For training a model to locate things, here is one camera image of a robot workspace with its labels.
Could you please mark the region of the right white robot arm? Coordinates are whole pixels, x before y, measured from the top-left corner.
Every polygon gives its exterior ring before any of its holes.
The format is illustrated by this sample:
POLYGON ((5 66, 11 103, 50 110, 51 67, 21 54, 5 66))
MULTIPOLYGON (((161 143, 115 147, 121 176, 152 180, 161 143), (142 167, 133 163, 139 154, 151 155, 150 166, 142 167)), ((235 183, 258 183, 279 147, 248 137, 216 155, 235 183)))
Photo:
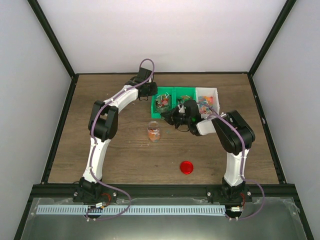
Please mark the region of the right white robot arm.
POLYGON ((220 115, 212 107, 207 118, 201 116, 199 107, 208 104, 187 100, 172 110, 161 113, 161 117, 171 126, 178 129, 187 126, 195 136, 217 134, 226 151, 226 170, 222 178, 222 195, 229 202, 236 200, 245 188, 245 164, 247 155, 256 136, 252 128, 238 111, 233 110, 220 115))

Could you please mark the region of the white candy bin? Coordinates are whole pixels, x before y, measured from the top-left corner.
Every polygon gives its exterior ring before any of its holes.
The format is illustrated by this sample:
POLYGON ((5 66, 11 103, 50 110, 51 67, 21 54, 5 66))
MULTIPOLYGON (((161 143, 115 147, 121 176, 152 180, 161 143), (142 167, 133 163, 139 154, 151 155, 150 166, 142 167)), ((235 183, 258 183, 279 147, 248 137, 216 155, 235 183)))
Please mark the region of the white candy bin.
POLYGON ((195 88, 196 101, 199 103, 198 109, 201 117, 206 119, 213 113, 220 113, 220 104, 218 97, 218 89, 215 87, 196 87, 195 88))

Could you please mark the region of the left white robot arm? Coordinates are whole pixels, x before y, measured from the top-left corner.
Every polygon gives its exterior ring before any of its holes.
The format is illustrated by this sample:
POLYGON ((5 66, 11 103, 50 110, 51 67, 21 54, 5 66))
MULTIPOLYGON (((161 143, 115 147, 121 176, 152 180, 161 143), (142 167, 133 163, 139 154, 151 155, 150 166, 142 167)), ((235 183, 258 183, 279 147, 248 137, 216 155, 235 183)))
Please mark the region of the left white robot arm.
POLYGON ((119 113, 136 99, 148 98, 158 92, 153 78, 153 71, 140 67, 138 74, 127 81, 118 93, 93 104, 88 123, 89 156, 80 179, 80 184, 86 186, 84 195, 89 201, 97 202, 102 196, 102 189, 96 184, 103 178, 102 167, 107 148, 118 131, 119 113))

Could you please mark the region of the green plastic scoop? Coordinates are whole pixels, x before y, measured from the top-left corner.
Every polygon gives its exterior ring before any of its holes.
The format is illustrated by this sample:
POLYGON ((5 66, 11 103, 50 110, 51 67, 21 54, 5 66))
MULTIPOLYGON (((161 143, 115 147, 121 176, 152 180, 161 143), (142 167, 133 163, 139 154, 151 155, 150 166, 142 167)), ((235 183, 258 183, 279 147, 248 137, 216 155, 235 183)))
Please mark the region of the green plastic scoop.
POLYGON ((172 96, 168 93, 160 94, 155 97, 154 111, 164 113, 172 109, 172 96))

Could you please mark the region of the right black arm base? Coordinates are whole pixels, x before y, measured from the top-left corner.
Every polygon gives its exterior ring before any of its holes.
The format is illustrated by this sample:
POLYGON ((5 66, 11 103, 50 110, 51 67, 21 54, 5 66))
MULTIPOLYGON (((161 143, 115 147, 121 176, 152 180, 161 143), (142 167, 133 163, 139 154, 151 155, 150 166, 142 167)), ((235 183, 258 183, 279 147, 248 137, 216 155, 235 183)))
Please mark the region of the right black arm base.
POLYGON ((252 202, 252 197, 248 195, 250 189, 246 186, 246 182, 243 181, 237 186, 230 186, 224 179, 222 184, 208 185, 206 188, 207 200, 211 203, 220 203, 222 205, 252 202))

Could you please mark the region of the clear plastic jar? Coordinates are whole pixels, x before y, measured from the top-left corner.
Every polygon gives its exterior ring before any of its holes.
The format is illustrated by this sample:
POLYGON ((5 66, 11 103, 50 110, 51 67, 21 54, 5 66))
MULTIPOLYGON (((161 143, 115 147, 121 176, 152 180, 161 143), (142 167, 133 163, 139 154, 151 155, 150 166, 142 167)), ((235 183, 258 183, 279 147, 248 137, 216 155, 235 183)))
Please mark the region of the clear plastic jar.
POLYGON ((148 139, 153 142, 159 142, 161 133, 160 133, 160 126, 157 121, 150 121, 147 125, 147 136, 148 139))

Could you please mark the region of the red jar lid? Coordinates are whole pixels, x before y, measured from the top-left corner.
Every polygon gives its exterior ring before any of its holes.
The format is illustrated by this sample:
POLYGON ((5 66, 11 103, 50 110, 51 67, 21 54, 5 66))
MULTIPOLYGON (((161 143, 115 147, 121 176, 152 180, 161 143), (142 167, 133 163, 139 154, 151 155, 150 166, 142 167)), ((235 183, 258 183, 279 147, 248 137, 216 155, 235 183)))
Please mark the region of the red jar lid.
POLYGON ((185 174, 189 175, 194 170, 194 165, 190 161, 182 161, 179 166, 180 171, 185 174))

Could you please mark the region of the green double candy bin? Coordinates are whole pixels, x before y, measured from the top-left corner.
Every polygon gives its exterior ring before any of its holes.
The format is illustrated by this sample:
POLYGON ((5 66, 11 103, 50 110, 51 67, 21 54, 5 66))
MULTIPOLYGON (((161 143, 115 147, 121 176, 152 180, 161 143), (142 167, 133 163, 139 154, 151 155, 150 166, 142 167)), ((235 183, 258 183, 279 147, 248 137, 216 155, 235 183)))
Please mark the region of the green double candy bin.
POLYGON ((196 98, 195 87, 158 86, 157 94, 151 99, 151 118, 161 119, 161 113, 174 109, 178 103, 196 98))

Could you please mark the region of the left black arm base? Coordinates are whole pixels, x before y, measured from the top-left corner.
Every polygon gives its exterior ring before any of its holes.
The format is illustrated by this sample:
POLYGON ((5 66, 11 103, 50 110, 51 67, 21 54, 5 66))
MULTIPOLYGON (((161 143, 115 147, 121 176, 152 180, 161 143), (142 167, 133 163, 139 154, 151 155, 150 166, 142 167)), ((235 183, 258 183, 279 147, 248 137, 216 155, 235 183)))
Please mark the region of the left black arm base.
POLYGON ((73 202, 84 204, 114 203, 117 196, 117 190, 103 186, 98 182, 89 182, 82 177, 74 190, 73 202))

